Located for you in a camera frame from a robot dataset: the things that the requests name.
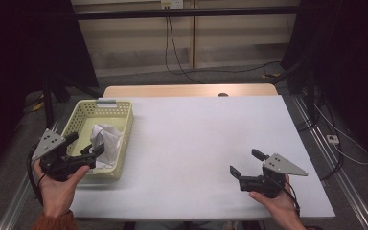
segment black cable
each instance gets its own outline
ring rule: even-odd
[[[263,74],[264,74],[264,80],[263,80],[263,83],[266,83],[267,79],[268,79],[268,76],[267,76],[267,73],[265,72],[265,66],[263,66]]]
[[[333,123],[333,126],[334,126],[334,127],[336,127],[336,123],[335,123],[335,121],[334,121],[334,115],[333,115],[333,113],[332,113],[331,109],[329,108],[329,106],[328,106],[328,104],[327,104],[327,103],[324,103],[324,105],[325,105],[325,107],[327,108],[328,112],[330,113],[330,116],[331,116],[331,122]],[[328,127],[328,130],[330,131],[330,133],[333,133],[333,132],[331,131],[331,128],[328,126],[328,123],[327,123],[327,127]],[[342,151],[342,147],[341,147],[341,145],[340,145],[339,133],[338,133],[338,131],[337,131],[337,130],[335,131],[335,135],[336,135],[336,137],[337,137],[337,138],[338,138],[338,140],[339,140],[339,145],[338,145],[337,147],[338,147],[338,149],[339,149],[340,151]],[[336,172],[338,172],[338,171],[342,168],[343,163],[344,163],[344,160],[345,160],[345,157],[343,156],[343,154],[342,154],[342,153],[340,153],[340,152],[338,152],[338,160],[337,160],[336,165],[334,166],[333,170],[332,170],[330,173],[328,173],[327,175],[325,175],[325,176],[323,176],[322,178],[320,178],[320,180],[327,180],[327,179],[329,179],[331,176],[333,176]]]
[[[43,197],[41,195],[40,189],[35,184],[35,178],[33,176],[33,171],[32,171],[32,164],[33,164],[32,157],[35,154],[35,149],[37,148],[37,145],[38,145],[38,142],[34,144],[32,148],[29,150],[28,159],[27,159],[27,171],[28,171],[29,182],[31,183],[34,194],[36,198],[38,199],[38,202],[40,202],[40,204],[43,205]]]
[[[178,58],[178,54],[177,54],[177,51],[175,49],[175,42],[174,42],[174,38],[173,38],[173,27],[172,27],[172,22],[170,20],[169,17],[166,17],[166,23],[167,23],[167,44],[166,44],[166,55],[165,55],[165,61],[166,61],[166,66],[167,66],[167,69],[169,70],[170,73],[172,73],[172,71],[170,70],[168,64],[167,64],[167,50],[169,48],[169,24],[170,24],[170,35],[172,37],[172,46],[174,47],[174,53],[175,53],[175,57],[177,59],[177,62],[178,62],[178,66],[180,67],[180,70],[182,72],[182,74],[185,75],[185,77],[187,77],[187,79],[191,80],[191,81],[194,81],[194,82],[197,82],[197,83],[201,83],[201,84],[204,84],[204,82],[201,82],[199,80],[195,80],[195,79],[192,79],[190,78],[190,76],[187,75],[187,73],[183,70],[183,68],[181,67],[181,63],[180,63],[180,59]]]
[[[41,182],[41,180],[44,178],[46,176],[46,173],[45,174],[43,174],[41,177],[40,177],[40,179],[38,180],[38,182],[37,182],[37,188],[40,188],[40,182]]]
[[[321,107],[321,99],[319,99],[318,100],[318,106],[319,107]],[[304,122],[302,122],[302,123],[300,123],[299,125],[297,125],[295,128],[297,128],[297,131],[298,132],[301,132],[301,131],[304,131],[304,130],[307,130],[307,129],[309,129],[309,128],[312,128],[312,127],[315,127],[317,124],[318,124],[318,122],[319,122],[319,119],[320,119],[320,115],[319,115],[319,113],[315,113],[314,114],[314,121],[311,121],[311,123],[310,123],[310,125],[309,126],[305,126],[305,127],[301,127],[303,124],[306,124],[310,119],[307,119],[306,121],[304,121]]]
[[[266,177],[268,180],[270,180],[271,183],[275,184],[277,187],[281,188],[283,190],[283,192],[285,192],[285,194],[294,202],[295,204],[295,212],[297,213],[298,217],[300,217],[300,205],[297,202],[297,196],[295,195],[294,189],[292,188],[292,186],[285,181],[290,189],[292,190],[292,192],[294,193],[294,196],[281,184],[279,184],[276,180],[270,178],[270,177]]]
[[[167,70],[170,73],[174,74],[174,75],[186,75],[187,76],[187,74],[190,74],[190,73],[208,73],[208,72],[211,72],[211,73],[231,73],[231,74],[237,74],[237,73],[244,73],[244,72],[254,71],[254,70],[257,70],[257,69],[265,68],[269,64],[280,63],[281,62],[279,60],[274,60],[274,61],[267,62],[267,63],[265,63],[265,64],[263,64],[261,66],[254,67],[254,68],[251,68],[251,69],[244,69],[244,70],[191,70],[191,71],[184,71],[183,68],[181,67],[180,60],[178,58],[178,54],[177,54],[177,51],[176,51],[176,48],[175,48],[175,42],[174,42],[174,38],[173,38],[172,22],[171,22],[171,20],[170,20],[169,17],[166,17],[166,20],[167,20],[167,42],[166,42],[167,44],[166,44],[166,52],[165,52],[165,64],[166,64]],[[176,59],[178,61],[178,65],[179,65],[180,70],[181,70],[181,72],[179,72],[179,73],[173,72],[169,68],[169,65],[167,63],[167,51],[168,51],[168,48],[169,48],[169,32],[168,32],[168,30],[169,30],[169,24],[170,24],[172,45],[173,45],[173,48],[174,48],[175,57],[176,57]]]

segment white plastic bag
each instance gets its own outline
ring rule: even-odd
[[[97,124],[92,126],[91,143],[96,148],[104,143],[104,153],[97,158],[97,168],[112,168],[115,165],[120,141],[123,133],[115,126],[108,124]]]

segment aluminum rail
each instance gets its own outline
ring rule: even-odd
[[[35,12],[26,14],[30,19],[44,20],[98,20],[152,17],[193,17],[230,15],[273,15],[317,12],[321,7],[258,7],[258,8],[216,8],[216,9],[170,9],[141,11],[76,11],[75,13]]]
[[[60,118],[63,117],[64,114],[65,109],[62,109],[59,117]],[[51,130],[57,131],[58,127],[59,127],[59,119],[55,121]],[[22,182],[19,184],[16,193],[11,199],[11,203],[9,204],[7,210],[5,211],[4,216],[1,218],[0,230],[11,230],[14,228],[31,190],[32,187],[29,181],[29,176],[27,173],[25,173]]]
[[[301,98],[297,98],[296,96],[294,96],[293,99],[298,107],[298,110],[301,113],[301,116],[304,120],[307,121],[307,125],[310,126],[311,122],[308,114],[306,113],[306,108],[303,100]],[[337,153],[335,153],[330,147],[329,143],[327,142],[326,138],[324,137],[318,126],[311,127],[310,133],[317,146],[321,150],[321,153],[323,154],[328,165],[331,169],[333,169],[337,162]],[[343,169],[340,169],[334,176],[342,192],[351,204],[351,207],[355,212],[360,224],[362,225],[362,228],[368,230],[368,207],[366,203],[363,201],[357,189],[352,184],[349,176],[345,173]]]

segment electrical outlet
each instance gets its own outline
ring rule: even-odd
[[[339,139],[337,139],[336,135],[327,135],[327,140],[330,144],[339,144]]]
[[[184,0],[172,0],[173,9],[184,9]]]
[[[172,8],[172,0],[161,0],[161,9],[167,10]]]

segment wall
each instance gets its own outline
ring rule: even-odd
[[[158,10],[160,1],[73,0],[76,12]],[[184,0],[184,8],[247,8],[298,5],[296,0]],[[283,57],[294,15],[171,18],[184,68],[261,64]],[[80,27],[97,76],[126,73],[140,65],[165,69],[166,18],[84,20]],[[178,68],[169,38],[168,61]]]

